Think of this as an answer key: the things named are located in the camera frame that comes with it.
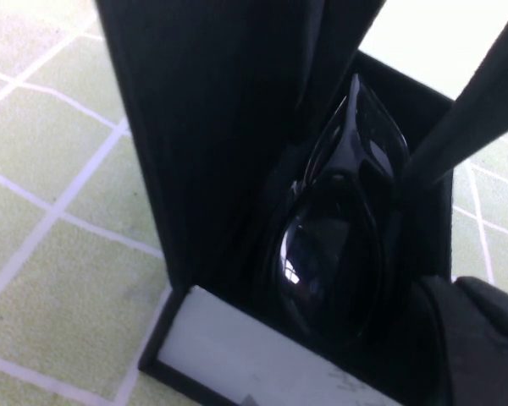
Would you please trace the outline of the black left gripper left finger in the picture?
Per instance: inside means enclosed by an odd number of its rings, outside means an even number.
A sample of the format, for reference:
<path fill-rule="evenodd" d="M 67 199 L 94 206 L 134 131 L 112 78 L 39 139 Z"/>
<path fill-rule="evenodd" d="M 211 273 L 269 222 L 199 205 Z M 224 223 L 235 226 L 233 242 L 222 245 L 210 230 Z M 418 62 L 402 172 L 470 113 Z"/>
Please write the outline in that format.
<path fill-rule="evenodd" d="M 452 405 L 508 405 L 508 338 L 440 277 L 422 280 L 437 315 Z"/>

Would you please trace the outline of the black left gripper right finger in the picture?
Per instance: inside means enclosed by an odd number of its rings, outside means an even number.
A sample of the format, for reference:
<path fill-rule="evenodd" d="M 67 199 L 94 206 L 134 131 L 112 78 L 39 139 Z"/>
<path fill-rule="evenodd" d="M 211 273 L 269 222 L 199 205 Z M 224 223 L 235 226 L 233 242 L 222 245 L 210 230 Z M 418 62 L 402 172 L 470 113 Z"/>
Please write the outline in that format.
<path fill-rule="evenodd" d="M 508 293 L 476 277 L 458 277 L 456 286 L 508 338 Z"/>

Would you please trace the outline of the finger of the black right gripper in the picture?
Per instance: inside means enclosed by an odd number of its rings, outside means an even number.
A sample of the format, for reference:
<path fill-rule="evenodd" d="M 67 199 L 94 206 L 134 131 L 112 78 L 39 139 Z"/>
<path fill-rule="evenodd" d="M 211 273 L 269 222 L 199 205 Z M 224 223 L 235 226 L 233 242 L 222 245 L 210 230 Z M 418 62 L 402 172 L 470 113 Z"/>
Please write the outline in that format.
<path fill-rule="evenodd" d="M 508 132 L 508 21 L 450 110 L 412 153 L 403 187 L 429 187 Z"/>
<path fill-rule="evenodd" d="M 335 98 L 352 59 L 384 6 L 381 0 L 326 1 L 300 113 L 322 113 Z"/>

